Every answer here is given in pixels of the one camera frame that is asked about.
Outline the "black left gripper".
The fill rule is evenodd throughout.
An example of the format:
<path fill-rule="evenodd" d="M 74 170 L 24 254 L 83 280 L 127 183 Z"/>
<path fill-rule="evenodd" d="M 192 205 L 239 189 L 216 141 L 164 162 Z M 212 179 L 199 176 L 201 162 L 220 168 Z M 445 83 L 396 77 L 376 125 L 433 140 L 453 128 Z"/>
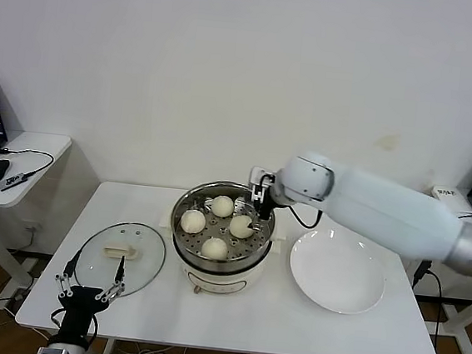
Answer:
<path fill-rule="evenodd" d="M 91 324 L 94 323 L 91 339 L 95 340 L 99 327 L 97 314 L 106 310 L 106 302 L 114 301 L 125 291 L 125 257 L 120 259 L 114 283 L 102 291 L 100 288 L 71 285 L 81 255 L 82 250 L 79 249 L 64 266 L 63 272 L 55 275 L 59 302 L 65 313 L 58 335 L 85 339 Z"/>

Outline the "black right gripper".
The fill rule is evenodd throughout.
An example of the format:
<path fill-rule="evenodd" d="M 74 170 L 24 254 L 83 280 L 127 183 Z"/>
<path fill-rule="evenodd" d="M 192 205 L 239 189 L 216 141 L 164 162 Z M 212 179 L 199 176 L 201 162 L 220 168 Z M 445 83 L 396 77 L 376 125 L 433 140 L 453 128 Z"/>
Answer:
<path fill-rule="evenodd" d="M 275 173 L 265 168 L 251 169 L 251 202 L 256 218 L 268 220 L 273 210 L 281 205 L 281 184 L 276 179 Z"/>

